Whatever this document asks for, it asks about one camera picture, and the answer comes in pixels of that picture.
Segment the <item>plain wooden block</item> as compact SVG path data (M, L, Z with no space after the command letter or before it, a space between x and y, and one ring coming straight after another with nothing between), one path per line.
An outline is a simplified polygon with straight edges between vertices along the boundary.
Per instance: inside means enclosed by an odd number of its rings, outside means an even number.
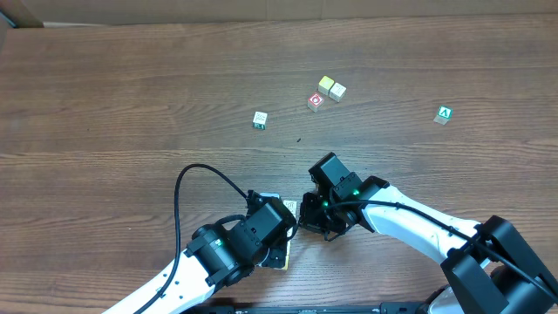
M289 267L289 253L290 253L290 246L291 243L287 242L287 246L286 246L286 250L285 250L285 259L284 259L284 265L281 268L281 270L287 270Z

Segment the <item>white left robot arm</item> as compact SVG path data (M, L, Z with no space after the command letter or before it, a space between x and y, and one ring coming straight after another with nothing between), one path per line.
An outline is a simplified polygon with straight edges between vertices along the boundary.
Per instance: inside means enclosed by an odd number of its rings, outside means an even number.
M250 276L255 267L286 269L296 203L250 191L247 204L247 214L197 229L177 263L169 263L106 312L135 313L156 296L146 313L182 313Z

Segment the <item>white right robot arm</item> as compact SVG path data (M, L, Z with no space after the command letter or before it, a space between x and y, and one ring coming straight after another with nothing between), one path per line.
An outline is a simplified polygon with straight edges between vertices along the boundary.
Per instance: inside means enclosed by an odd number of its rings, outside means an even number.
M557 304L555 277L511 222L444 214L377 176L360 179L334 153L309 174L316 189L303 197L302 228L332 242L360 225L440 266L447 285L419 313L546 313Z

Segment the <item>blue-sided wooden block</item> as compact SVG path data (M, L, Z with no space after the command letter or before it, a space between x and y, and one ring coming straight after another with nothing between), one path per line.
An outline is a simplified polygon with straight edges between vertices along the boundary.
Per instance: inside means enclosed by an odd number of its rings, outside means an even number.
M283 205L289 210L289 212L293 216L296 216L296 214L297 214L297 202L296 201L284 200Z

